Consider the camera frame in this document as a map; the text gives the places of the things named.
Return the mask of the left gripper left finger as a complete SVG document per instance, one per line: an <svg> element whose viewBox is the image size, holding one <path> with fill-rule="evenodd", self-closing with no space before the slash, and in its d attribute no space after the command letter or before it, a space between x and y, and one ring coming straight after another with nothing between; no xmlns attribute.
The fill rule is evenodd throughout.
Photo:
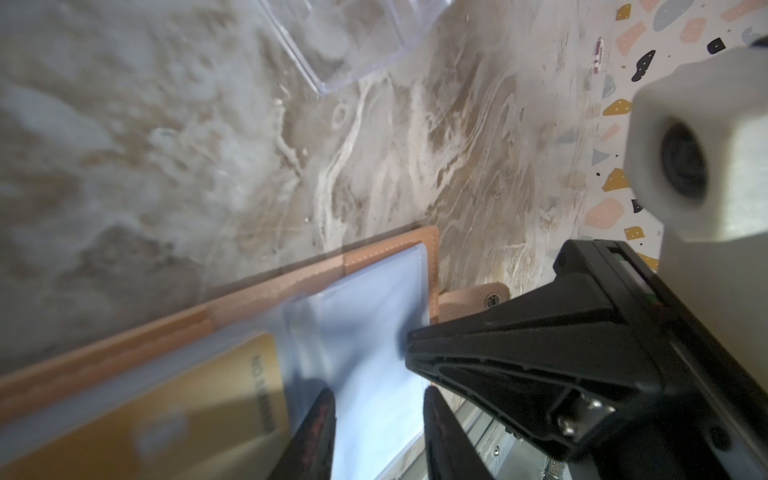
<svg viewBox="0 0 768 480"><path fill-rule="evenodd" d="M335 396L325 388L317 396L268 479L329 480L335 436Z"/></svg>

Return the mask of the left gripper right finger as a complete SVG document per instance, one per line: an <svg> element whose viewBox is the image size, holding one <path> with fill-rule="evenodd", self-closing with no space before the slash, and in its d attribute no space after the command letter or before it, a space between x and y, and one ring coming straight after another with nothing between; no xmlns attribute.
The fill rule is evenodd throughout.
<svg viewBox="0 0 768 480"><path fill-rule="evenodd" d="M456 416L434 386L425 391L423 417L429 479L492 479Z"/></svg>

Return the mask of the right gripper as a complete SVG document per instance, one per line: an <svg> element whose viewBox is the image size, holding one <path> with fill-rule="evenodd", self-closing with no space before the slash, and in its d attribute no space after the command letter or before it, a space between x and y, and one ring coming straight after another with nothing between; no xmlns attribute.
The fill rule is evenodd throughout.
<svg viewBox="0 0 768 480"><path fill-rule="evenodd" d="M405 362L575 479L763 479L767 396L622 242L572 240L556 279L407 336Z"/></svg>

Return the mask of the gold VIP card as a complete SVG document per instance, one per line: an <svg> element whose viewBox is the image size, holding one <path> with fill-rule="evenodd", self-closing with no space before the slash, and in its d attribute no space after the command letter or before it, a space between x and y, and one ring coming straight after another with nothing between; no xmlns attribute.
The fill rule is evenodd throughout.
<svg viewBox="0 0 768 480"><path fill-rule="evenodd" d="M266 479L290 421L273 335L189 347L1 430L4 479Z"/></svg>

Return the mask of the pink leather card holder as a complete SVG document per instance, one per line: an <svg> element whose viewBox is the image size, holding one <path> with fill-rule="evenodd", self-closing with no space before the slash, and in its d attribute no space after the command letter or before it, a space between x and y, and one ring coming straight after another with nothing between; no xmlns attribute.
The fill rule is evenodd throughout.
<svg viewBox="0 0 768 480"><path fill-rule="evenodd" d="M442 292L423 227L5 376L5 479L265 479L323 389L335 479L422 479L407 334L507 301Z"/></svg>

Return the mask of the clear acrylic card stand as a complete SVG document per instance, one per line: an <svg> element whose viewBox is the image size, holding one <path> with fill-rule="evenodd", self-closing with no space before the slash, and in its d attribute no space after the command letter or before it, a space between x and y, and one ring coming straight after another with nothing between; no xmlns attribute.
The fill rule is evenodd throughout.
<svg viewBox="0 0 768 480"><path fill-rule="evenodd" d="M312 90L327 95L398 60L452 3L295 0L258 5Z"/></svg>

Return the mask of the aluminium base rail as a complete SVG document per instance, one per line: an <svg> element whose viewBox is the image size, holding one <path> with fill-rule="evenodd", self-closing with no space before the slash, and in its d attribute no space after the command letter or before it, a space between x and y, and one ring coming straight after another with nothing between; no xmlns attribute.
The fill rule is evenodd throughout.
<svg viewBox="0 0 768 480"><path fill-rule="evenodd" d="M430 387L422 404L422 431L378 475L380 479L543 479L552 462L500 422L464 401L454 411Z"/></svg>

